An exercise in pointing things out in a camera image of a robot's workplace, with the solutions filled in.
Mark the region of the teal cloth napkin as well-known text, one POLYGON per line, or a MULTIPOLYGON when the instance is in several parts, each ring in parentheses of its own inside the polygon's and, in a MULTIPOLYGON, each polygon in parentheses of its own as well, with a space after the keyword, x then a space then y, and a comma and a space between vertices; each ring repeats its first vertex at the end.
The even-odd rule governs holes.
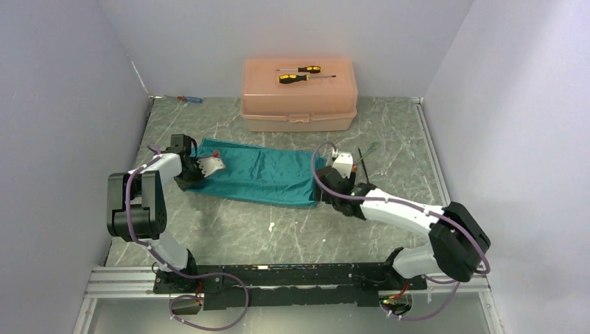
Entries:
POLYGON ((189 188, 206 196, 267 205, 315 206, 312 152, 204 138, 200 157, 219 153, 225 168, 189 188))

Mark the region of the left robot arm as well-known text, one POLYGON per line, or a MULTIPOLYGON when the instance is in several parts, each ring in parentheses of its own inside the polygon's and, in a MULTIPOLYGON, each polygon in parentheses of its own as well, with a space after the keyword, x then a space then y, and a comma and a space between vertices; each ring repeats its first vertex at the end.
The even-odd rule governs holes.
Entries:
POLYGON ((196 156, 196 141, 175 134, 165 150, 152 146, 147 163, 126 172, 114 173, 107 181, 106 226, 112 237, 144 248, 182 292, 193 291, 200 273, 191 252, 167 232, 164 187, 176 182, 186 191, 205 179, 196 156))

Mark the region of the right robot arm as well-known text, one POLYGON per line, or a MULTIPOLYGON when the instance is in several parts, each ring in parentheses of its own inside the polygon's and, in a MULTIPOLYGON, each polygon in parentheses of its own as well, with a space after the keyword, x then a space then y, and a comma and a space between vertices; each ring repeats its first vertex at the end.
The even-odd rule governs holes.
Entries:
POLYGON ((378 221, 426 239, 417 248, 398 248, 381 265, 387 286, 399 289, 410 279, 443 273, 466 283, 491 266, 491 241, 467 208, 458 202, 425 205, 390 195, 374 184, 354 184, 331 166, 312 169, 321 200, 345 216, 378 221))

